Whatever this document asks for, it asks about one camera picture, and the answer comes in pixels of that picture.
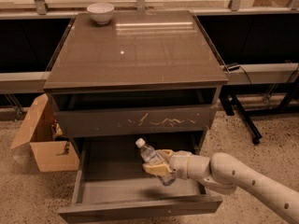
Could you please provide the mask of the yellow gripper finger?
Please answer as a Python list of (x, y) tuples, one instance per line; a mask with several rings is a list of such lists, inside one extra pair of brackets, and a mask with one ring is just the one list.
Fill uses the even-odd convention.
[(156, 176), (166, 176), (173, 173), (170, 166), (165, 162), (154, 165), (144, 163), (143, 169), (146, 173)]
[(171, 157), (174, 155), (174, 151), (172, 149), (158, 149), (157, 153), (165, 163), (169, 163)]

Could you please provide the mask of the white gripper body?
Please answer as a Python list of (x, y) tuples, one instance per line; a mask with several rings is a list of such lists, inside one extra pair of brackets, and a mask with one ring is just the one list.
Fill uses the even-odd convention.
[(169, 165), (176, 178), (188, 179), (188, 163), (191, 156), (192, 153), (187, 151), (178, 151), (171, 156)]

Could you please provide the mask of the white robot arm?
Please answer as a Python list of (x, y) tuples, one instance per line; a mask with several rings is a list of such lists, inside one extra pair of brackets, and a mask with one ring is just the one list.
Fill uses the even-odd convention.
[(142, 158), (148, 174), (191, 179), (222, 194), (242, 188), (289, 224), (299, 224), (299, 193), (229, 154), (218, 152), (208, 158), (187, 151), (158, 149), (142, 154)]

